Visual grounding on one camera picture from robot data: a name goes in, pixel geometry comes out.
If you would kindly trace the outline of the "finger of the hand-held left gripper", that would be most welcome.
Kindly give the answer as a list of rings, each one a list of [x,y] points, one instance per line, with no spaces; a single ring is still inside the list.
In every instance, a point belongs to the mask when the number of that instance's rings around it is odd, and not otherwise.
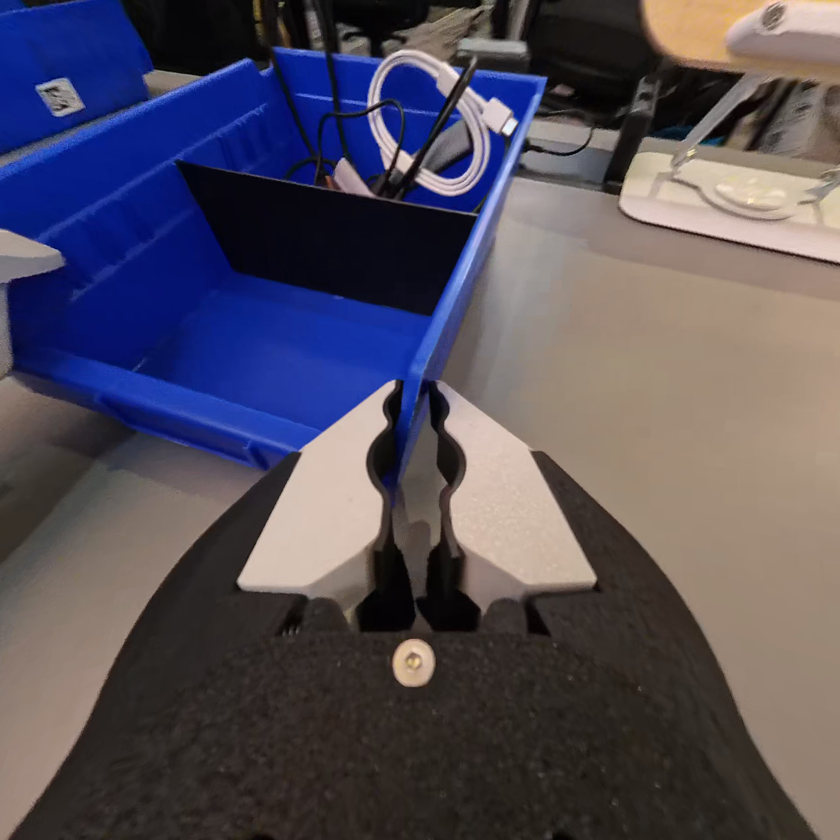
[[[39,241],[1,230],[1,379],[13,367],[13,346],[9,326],[7,287],[13,280],[43,275],[66,264],[55,248]]]

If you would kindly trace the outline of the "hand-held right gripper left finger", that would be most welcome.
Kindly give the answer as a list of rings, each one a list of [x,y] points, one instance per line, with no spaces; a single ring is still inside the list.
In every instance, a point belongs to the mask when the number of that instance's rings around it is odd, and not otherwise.
[[[394,536],[403,382],[388,381],[296,454],[240,571],[243,592],[330,599],[365,632],[410,629],[410,577]]]

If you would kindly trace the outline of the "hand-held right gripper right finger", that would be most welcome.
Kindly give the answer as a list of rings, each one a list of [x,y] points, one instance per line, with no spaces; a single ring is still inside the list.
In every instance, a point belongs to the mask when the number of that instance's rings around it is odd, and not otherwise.
[[[597,577],[539,467],[537,453],[438,381],[439,538],[419,611],[435,632],[471,632],[498,602],[594,590]]]

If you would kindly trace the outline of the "blue plastic bin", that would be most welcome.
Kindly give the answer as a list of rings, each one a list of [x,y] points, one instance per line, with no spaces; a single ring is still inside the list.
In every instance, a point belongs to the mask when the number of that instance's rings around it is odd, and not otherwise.
[[[405,458],[442,374],[529,125],[540,77],[479,70],[470,85],[518,121],[493,135],[463,196],[401,203],[477,217],[431,316],[231,268],[177,162],[284,180],[308,158],[271,69],[242,60],[2,167],[2,228],[66,264],[8,292],[13,376],[131,429],[257,469],[299,450],[383,384],[404,383]],[[314,163],[289,182],[315,186]]]

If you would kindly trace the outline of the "blue bin white sticker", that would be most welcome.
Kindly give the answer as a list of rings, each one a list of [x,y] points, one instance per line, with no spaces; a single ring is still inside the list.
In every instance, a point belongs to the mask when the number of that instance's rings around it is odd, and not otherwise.
[[[145,101],[152,69],[120,2],[2,2],[1,152]]]

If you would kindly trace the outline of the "black bin divider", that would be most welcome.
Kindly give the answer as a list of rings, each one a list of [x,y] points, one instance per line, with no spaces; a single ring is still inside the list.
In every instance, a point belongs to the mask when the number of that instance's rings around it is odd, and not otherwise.
[[[431,316],[477,217],[178,161],[236,272]]]

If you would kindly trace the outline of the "white mounted device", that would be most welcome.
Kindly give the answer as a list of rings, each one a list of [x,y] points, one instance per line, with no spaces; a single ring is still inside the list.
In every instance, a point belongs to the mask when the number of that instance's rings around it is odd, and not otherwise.
[[[837,66],[839,3],[767,3],[729,28],[726,45],[732,54],[753,59]]]

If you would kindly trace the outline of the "black desk post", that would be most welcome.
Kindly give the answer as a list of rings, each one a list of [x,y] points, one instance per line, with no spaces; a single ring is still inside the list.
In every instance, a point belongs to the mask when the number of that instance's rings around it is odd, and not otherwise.
[[[605,168],[602,179],[605,193],[618,195],[621,192],[630,164],[655,118],[659,90],[660,79],[657,73],[651,73],[639,81]]]

